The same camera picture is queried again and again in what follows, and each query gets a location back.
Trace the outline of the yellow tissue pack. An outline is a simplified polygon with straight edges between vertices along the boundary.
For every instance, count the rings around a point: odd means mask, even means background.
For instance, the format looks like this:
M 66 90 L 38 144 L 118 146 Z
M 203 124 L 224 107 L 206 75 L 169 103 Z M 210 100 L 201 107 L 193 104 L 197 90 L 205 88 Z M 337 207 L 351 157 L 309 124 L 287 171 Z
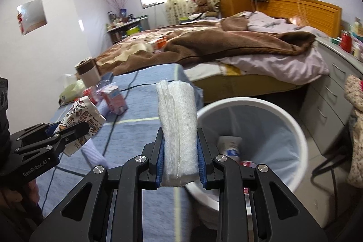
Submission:
M 82 97 L 83 91 L 86 89 L 83 81 L 75 75 L 64 74 L 61 77 L 63 91 L 59 95 L 59 105 L 64 105 Z

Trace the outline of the white paper towel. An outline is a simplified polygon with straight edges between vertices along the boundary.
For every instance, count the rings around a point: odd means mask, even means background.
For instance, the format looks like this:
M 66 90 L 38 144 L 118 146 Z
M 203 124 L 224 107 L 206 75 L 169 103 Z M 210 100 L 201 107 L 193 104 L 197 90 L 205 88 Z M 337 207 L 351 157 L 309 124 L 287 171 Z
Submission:
M 164 134 L 164 187 L 182 187 L 198 178 L 197 109 L 193 87 L 182 81 L 156 84 Z

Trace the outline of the white orange box on bed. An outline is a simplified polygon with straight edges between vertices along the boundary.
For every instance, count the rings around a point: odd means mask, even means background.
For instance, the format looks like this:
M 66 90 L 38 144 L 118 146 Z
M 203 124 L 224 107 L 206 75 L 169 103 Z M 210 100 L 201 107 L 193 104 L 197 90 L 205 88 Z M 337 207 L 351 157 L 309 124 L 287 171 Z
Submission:
M 160 37 L 158 39 L 154 39 L 150 41 L 148 44 L 152 52 L 161 51 L 167 43 L 167 39 L 165 37 Z

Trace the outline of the beige brown lidded cup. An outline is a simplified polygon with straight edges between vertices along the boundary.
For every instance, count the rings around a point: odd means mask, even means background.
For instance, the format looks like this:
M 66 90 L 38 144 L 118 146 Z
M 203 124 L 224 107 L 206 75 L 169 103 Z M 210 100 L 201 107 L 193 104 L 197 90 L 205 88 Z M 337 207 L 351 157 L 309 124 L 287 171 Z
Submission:
M 97 64 L 92 57 L 86 58 L 75 66 L 79 78 L 86 88 L 97 85 L 101 81 Z

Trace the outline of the patterned paper cup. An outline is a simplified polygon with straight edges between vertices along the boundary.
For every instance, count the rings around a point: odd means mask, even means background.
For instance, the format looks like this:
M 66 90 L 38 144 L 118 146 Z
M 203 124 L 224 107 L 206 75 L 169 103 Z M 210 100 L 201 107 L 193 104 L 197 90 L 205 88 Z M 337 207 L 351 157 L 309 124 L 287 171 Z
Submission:
M 72 105 L 60 121 L 55 132 L 57 133 L 80 122 L 86 122 L 89 125 L 89 131 L 80 138 L 65 145 L 64 153 L 68 157 L 71 157 L 72 154 L 80 150 L 91 137 L 100 131 L 106 122 L 105 117 L 100 113 L 95 104 L 91 102 L 88 96 L 83 96 Z

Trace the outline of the teddy bear santa hat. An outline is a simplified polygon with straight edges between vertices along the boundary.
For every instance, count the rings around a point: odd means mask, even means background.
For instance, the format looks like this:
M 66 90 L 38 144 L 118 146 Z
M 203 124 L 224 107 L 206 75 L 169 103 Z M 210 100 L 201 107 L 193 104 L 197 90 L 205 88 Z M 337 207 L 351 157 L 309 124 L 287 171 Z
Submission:
M 197 18 L 217 18 L 218 12 L 215 10 L 210 0 L 192 0 L 195 8 L 190 17 Z

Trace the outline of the dark blue glasses case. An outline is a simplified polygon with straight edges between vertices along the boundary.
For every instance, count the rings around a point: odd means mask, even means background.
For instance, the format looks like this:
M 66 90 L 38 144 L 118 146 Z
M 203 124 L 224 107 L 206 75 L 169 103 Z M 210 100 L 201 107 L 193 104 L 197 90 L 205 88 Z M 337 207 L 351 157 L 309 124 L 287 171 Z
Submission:
M 108 84 L 112 83 L 112 80 L 113 80 L 113 73 L 112 72 L 107 72 L 106 74 L 104 74 L 101 77 L 100 85 L 101 86 L 108 85 Z

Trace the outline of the white foam fruit net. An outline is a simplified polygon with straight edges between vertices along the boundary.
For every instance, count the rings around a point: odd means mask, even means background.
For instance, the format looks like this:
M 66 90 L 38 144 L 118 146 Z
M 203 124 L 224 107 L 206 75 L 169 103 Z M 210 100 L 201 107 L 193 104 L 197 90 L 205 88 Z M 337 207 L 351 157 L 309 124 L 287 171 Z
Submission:
M 109 168 L 107 160 L 96 149 L 91 139 L 82 146 L 81 153 L 91 168 L 95 166 L 103 166 L 104 168 Z

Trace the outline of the white yogurt bottle blue label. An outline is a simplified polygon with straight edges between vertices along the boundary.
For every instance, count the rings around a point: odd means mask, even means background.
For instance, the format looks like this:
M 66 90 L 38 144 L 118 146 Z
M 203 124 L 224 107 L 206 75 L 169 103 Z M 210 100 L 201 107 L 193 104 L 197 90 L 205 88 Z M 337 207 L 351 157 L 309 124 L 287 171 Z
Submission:
M 242 138 L 236 136 L 220 136 L 217 142 L 219 152 L 238 163 L 240 162 L 241 145 Z

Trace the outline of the cluttered side desk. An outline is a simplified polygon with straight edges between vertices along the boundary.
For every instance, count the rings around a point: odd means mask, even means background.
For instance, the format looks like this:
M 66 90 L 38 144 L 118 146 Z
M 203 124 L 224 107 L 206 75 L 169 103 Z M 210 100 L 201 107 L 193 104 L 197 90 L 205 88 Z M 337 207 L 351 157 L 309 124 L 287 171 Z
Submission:
M 106 24 L 106 32 L 109 34 L 113 44 L 121 42 L 133 34 L 149 29 L 148 15 L 138 18 L 129 15 L 127 22 L 122 22 L 120 18 L 117 18 L 114 22 Z

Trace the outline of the wooden headboard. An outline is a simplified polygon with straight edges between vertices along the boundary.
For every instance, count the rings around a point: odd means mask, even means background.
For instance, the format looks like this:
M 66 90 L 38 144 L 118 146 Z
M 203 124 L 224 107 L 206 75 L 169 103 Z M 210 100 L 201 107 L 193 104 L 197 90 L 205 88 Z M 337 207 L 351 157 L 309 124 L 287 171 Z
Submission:
M 253 8 L 297 26 L 314 27 L 330 37 L 341 32 L 341 7 L 319 0 L 256 0 Z

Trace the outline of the grey drawer cabinet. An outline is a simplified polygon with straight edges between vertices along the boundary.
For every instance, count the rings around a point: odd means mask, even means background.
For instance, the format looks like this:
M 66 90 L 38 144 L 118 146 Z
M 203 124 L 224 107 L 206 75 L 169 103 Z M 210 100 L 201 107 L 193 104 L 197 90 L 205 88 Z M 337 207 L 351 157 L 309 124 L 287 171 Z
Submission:
M 316 39 L 316 48 L 329 73 L 310 83 L 300 118 L 326 155 L 348 126 L 353 106 L 345 99 L 345 82 L 350 75 L 362 78 L 362 62 L 322 37 Z

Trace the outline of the dried branch vase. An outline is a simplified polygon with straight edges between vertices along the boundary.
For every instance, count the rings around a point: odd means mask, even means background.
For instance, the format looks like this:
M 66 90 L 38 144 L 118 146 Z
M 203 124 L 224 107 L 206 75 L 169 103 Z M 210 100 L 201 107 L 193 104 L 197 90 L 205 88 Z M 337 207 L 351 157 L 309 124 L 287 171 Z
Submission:
M 135 17 L 133 13 L 127 8 L 130 0 L 105 0 L 106 3 L 112 8 L 112 12 L 120 19 L 121 21 L 134 20 Z

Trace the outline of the pink milk carton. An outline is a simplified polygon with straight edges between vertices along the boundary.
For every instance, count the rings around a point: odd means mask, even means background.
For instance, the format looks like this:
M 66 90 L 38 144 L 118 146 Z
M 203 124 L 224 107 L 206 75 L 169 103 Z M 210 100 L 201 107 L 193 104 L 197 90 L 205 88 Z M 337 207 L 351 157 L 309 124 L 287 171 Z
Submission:
M 122 115 L 128 109 L 126 101 L 117 85 L 110 84 L 105 86 L 101 90 L 101 95 L 112 113 Z

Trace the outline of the clear plastic cola bottle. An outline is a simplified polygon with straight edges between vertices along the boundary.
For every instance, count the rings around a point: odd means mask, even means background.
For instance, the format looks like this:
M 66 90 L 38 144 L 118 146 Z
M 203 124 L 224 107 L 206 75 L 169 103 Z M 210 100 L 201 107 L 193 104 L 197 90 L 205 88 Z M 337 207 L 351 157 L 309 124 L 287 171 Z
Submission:
M 87 96 L 89 100 L 95 105 L 99 104 L 102 101 L 101 91 L 104 87 L 111 84 L 110 80 L 100 81 L 97 85 L 86 88 L 83 92 L 83 96 Z

